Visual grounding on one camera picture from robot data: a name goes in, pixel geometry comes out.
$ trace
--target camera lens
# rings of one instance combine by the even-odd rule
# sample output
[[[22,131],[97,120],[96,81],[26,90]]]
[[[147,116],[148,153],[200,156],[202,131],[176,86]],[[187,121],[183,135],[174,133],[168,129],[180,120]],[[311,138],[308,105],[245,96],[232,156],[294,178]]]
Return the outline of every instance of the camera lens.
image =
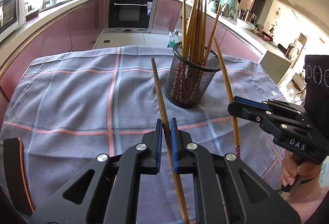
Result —
[[[329,87],[329,69],[327,69],[324,73],[324,83],[327,87]]]
[[[312,76],[312,68],[308,65],[306,68],[306,76],[310,78]]]
[[[320,84],[322,81],[322,71],[319,66],[315,66],[313,69],[313,78],[316,84]]]

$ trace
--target utensil holder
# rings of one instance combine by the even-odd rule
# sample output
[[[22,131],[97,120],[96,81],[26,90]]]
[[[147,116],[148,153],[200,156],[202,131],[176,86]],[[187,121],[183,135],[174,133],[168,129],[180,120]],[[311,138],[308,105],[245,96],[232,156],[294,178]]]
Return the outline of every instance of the utensil holder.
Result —
[[[182,43],[174,48],[169,76],[164,93],[173,104],[192,108],[199,104],[216,72],[220,71],[217,55],[210,50],[205,66],[194,64],[181,56]]]

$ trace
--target oven door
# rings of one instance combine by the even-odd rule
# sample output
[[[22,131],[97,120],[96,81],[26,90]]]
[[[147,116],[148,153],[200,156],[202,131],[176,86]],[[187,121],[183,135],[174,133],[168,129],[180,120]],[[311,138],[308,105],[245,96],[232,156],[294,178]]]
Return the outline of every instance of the oven door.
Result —
[[[109,28],[149,28],[153,0],[110,0]]]

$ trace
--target microwave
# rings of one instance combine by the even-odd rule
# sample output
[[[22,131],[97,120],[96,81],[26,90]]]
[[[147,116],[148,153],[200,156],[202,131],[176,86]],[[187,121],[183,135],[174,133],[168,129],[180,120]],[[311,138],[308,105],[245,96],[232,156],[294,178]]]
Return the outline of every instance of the microwave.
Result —
[[[24,0],[0,0],[0,42],[24,23]]]

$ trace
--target blue gripper pad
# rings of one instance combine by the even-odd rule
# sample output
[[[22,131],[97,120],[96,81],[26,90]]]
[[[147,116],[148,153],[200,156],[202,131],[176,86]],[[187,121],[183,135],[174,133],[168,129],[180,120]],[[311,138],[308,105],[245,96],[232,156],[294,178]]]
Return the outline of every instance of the blue gripper pad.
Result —
[[[174,165],[174,172],[178,172],[178,129],[176,118],[173,118],[170,122],[170,134],[171,134],[171,148],[172,148],[172,162]]]
[[[267,110],[270,111],[270,108],[267,105],[259,103],[259,102],[255,102],[255,101],[248,100],[248,99],[243,99],[241,97],[234,97],[234,100],[237,101],[237,102],[242,102],[242,103],[254,105],[254,106],[257,106],[257,107],[262,107],[262,108],[267,109]]]
[[[161,164],[161,149],[162,149],[162,121],[157,122],[157,129],[158,131],[158,143],[157,143],[157,153],[156,153],[156,169],[157,173],[160,171],[160,164]]]

